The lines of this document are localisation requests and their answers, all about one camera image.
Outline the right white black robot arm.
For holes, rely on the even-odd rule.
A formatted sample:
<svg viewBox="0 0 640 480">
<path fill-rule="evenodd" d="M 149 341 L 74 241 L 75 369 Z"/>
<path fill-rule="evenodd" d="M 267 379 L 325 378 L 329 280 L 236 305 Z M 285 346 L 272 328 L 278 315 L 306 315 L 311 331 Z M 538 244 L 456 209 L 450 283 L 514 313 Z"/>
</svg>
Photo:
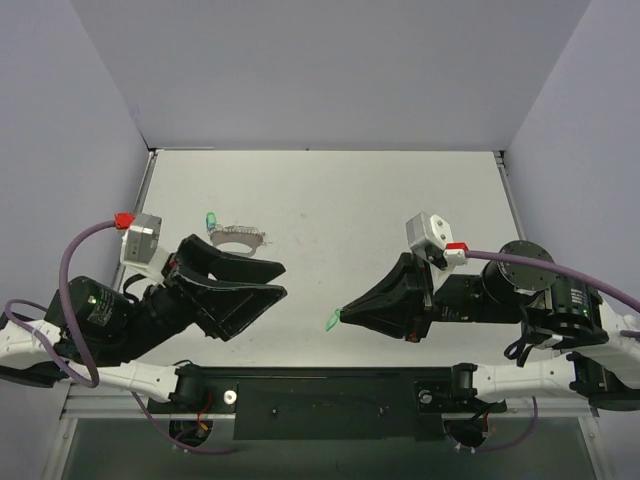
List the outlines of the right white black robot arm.
<svg viewBox="0 0 640 480">
<path fill-rule="evenodd" d="M 515 325 L 519 337 L 502 365 L 460 363 L 422 378 L 423 409 L 466 411 L 523 397 L 581 397 L 609 411 L 639 407 L 639 329 L 607 303 L 615 290 L 557 265 L 528 241 L 484 252 L 476 275 L 458 267 L 475 257 L 463 243 L 425 244 L 402 254 L 372 289 L 342 307 L 338 320 L 417 343 L 432 324 Z"/>
</svg>

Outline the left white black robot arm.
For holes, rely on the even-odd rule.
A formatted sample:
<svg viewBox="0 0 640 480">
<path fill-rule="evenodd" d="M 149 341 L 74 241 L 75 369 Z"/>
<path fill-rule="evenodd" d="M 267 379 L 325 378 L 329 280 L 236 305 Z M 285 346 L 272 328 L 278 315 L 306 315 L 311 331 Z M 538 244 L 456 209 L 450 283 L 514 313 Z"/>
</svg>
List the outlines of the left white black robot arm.
<svg viewBox="0 0 640 480">
<path fill-rule="evenodd" d="M 141 357 L 192 324 L 210 338 L 233 339 L 286 296 L 273 282 L 284 272 L 278 262 L 223 252 L 191 235 L 173 253 L 156 252 L 144 274 L 152 283 L 141 298 L 86 276 L 71 280 L 69 293 L 102 384 L 192 412 L 207 395 L 203 368 L 149 365 Z M 41 320 L 1 318 L 2 379 L 35 388 L 69 379 L 44 340 L 67 366 L 88 374 L 55 296 Z"/>
</svg>

